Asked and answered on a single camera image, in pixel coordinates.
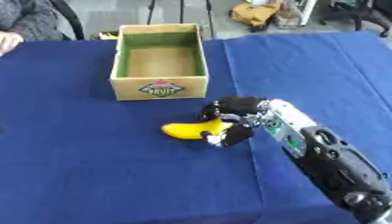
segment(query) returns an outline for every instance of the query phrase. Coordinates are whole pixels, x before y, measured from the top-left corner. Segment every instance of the blue fabric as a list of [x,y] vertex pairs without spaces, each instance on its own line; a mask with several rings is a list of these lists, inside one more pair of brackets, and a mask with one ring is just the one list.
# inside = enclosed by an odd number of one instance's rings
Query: blue fabric
[[[392,52],[367,32],[225,41],[236,91],[293,103],[392,171]],[[250,140],[264,204],[260,223],[357,223],[332,205],[259,130]]]
[[206,43],[206,99],[117,102],[115,42],[21,45],[0,58],[0,223],[251,223],[262,202],[249,144],[165,136],[235,89]]
[[392,170],[392,53],[366,32],[205,43],[206,99],[116,102],[115,43],[0,58],[0,222],[350,224],[262,130],[215,149],[163,135],[225,95],[292,102]]

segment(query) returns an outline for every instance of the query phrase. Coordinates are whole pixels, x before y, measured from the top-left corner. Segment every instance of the robotic arm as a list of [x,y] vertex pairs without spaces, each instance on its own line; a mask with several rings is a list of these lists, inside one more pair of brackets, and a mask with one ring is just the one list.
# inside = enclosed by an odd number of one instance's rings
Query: robotic arm
[[392,223],[392,191],[381,173],[354,146],[282,100],[230,96],[205,106],[201,121],[220,118],[233,126],[203,139],[217,147],[238,144],[262,127],[336,206],[364,224]]

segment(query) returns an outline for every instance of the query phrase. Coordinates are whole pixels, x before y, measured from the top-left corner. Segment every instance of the banana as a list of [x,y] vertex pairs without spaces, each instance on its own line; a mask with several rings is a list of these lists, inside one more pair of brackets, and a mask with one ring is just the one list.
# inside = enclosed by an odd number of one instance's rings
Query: banana
[[223,122],[217,118],[209,122],[198,123],[168,123],[161,127],[161,130],[170,137],[185,140],[202,139],[201,132],[209,131],[213,135],[219,135],[222,131],[231,128],[231,122]]

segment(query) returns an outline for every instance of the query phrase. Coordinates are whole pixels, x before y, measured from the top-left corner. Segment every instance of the black chair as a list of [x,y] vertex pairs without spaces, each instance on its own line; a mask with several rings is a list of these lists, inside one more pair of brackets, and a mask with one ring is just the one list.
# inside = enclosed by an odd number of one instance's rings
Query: black chair
[[65,0],[50,0],[53,8],[58,11],[71,25],[76,39],[84,39],[83,26],[78,18],[78,15],[69,7]]
[[389,35],[389,25],[381,18],[373,15],[373,8],[369,7],[369,0],[355,0],[355,6],[347,3],[335,3],[330,7],[330,11],[320,20],[322,25],[326,25],[326,21],[340,20],[351,18],[355,22],[355,30],[362,29],[362,21],[368,21],[381,26],[384,31],[380,37],[386,38]]

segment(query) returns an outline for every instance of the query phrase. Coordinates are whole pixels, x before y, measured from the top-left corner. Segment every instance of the fruit box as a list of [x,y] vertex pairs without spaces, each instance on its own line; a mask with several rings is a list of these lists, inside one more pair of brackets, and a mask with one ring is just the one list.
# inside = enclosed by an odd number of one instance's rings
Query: fruit box
[[205,97],[208,70],[196,24],[120,27],[110,82],[118,101]]

